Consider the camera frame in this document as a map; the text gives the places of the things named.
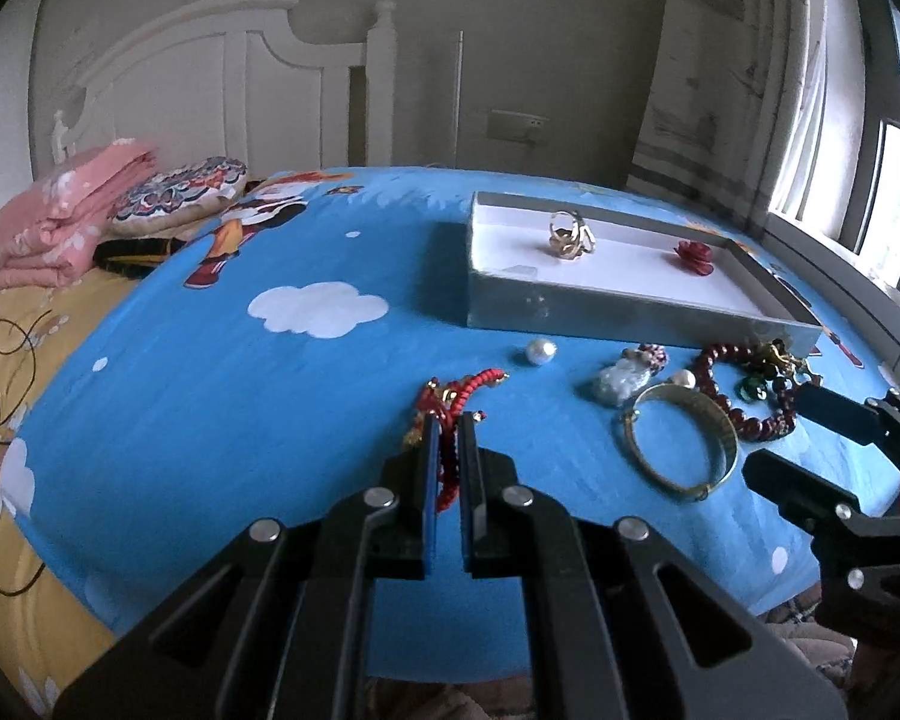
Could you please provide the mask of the thin metal pole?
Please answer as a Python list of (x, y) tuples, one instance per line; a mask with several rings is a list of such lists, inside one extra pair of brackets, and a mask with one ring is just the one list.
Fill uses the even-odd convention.
[(463, 98), (464, 69), (463, 29), (455, 32), (455, 59), (453, 59), (453, 107), (452, 107), (452, 167), (460, 160), (461, 98)]

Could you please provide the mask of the folded pink blanket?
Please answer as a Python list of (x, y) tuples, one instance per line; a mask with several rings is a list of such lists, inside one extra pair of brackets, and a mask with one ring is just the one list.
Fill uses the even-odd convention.
[(0, 210), (0, 289), (68, 286), (91, 270), (119, 200), (155, 174), (155, 146), (118, 138), (71, 156)]

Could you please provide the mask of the patterned round cushion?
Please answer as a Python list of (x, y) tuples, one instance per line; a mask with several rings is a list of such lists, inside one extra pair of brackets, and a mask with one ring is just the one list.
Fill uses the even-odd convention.
[(121, 197), (109, 219), (115, 238), (147, 238), (205, 220), (244, 193), (248, 167), (227, 156), (159, 172)]

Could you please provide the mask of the wall power socket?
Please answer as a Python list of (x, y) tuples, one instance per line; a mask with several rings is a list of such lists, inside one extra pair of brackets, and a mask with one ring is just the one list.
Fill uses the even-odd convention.
[(486, 137), (526, 146), (544, 145), (549, 138), (549, 119), (528, 112), (491, 109), (487, 112)]

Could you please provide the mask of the gold ring cluster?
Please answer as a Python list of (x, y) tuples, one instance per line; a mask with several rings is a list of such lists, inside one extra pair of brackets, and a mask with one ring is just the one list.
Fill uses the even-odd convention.
[(593, 254), (596, 238), (578, 211), (557, 210), (549, 218), (548, 245), (558, 259), (571, 262)]

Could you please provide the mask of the white wooden headboard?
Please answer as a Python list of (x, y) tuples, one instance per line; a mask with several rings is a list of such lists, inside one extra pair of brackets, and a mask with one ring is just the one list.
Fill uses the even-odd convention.
[(397, 5), (380, 0), (357, 43), (295, 36), (299, 0), (198, 0), (128, 32), (82, 72), (75, 121), (53, 119), (53, 160), (142, 138), (161, 166), (230, 156), (281, 167), (393, 160)]

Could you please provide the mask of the red rose ornament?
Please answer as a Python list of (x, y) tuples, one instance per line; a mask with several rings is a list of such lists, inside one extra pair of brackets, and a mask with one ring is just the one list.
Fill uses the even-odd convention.
[(712, 249), (701, 241), (679, 241), (674, 253), (686, 270), (699, 277), (710, 277), (715, 270)]

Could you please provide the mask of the yellow floral bed sheet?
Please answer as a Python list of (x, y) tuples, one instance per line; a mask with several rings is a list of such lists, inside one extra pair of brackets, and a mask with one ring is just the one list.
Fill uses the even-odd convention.
[[(0, 289), (0, 700), (25, 718), (52, 715), (58, 694), (112, 643), (115, 624), (82, 596), (87, 569), (108, 572), (150, 605), (219, 543), (214, 496), (182, 426), (201, 377), (198, 344), (165, 332), (162, 364), (100, 394), (86, 380), (102, 340), (136, 328), (131, 283), (92, 270), (68, 286)], [(27, 411), (42, 431), (76, 441), (74, 512), (30, 517), (2, 476)]]

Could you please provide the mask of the window frame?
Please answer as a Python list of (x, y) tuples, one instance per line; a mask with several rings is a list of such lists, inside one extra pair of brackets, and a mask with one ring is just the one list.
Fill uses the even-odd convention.
[(764, 242), (900, 387), (900, 0), (824, 0), (824, 47), (809, 184)]

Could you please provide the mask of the white jade pendant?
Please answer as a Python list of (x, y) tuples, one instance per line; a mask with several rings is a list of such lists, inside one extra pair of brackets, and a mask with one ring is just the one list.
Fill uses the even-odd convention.
[(621, 406), (660, 374), (669, 360), (663, 344), (642, 343), (626, 348), (616, 362), (596, 374), (593, 396), (603, 405)]

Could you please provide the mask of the white pearl earring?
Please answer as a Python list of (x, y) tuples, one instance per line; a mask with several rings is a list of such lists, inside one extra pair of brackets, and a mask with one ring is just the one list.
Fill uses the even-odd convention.
[(532, 366), (546, 366), (557, 355), (557, 344), (549, 338), (535, 338), (525, 346), (525, 358)]

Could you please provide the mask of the gold bangle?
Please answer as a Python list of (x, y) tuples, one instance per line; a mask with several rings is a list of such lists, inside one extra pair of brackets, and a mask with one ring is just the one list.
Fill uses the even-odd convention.
[(642, 390), (622, 417), (622, 437), (639, 470), (674, 499), (707, 499), (735, 472), (738, 437), (706, 395), (674, 383)]

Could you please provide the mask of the grey white jewelry tray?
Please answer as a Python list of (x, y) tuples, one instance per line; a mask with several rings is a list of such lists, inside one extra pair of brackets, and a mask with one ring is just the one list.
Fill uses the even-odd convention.
[[(593, 254), (560, 260), (549, 218), (575, 210), (596, 238)], [(679, 241), (713, 252), (710, 277), (678, 262)], [(622, 211), (513, 193), (476, 193), (468, 221), (468, 325), (535, 335), (711, 343), (782, 340), (798, 356), (823, 327), (754, 255), (720, 234)]]

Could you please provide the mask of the grey patterned curtain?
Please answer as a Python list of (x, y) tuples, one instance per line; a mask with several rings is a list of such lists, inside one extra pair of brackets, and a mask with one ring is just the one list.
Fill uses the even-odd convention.
[(864, 107), (859, 0), (665, 0), (629, 190), (837, 238)]

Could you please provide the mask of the blue cartoon bed cover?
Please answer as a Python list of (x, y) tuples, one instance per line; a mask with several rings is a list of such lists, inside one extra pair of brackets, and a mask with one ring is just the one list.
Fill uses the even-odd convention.
[(429, 379), (500, 367), (475, 396), (482, 445), (571, 514), (645, 518), (760, 613), (808, 589), (806, 535), (730, 479), (681, 502), (629, 457), (590, 383), (624, 349), (610, 312), (556, 357), (468, 314), (468, 221), (481, 192), (682, 223), (685, 213), (570, 182), (369, 169), (292, 186), (300, 215), (222, 265), (208, 241), (149, 275), (52, 375), (7, 449), (0, 509), (110, 631), (129, 631), (253, 520), (310, 522), (375, 483)]

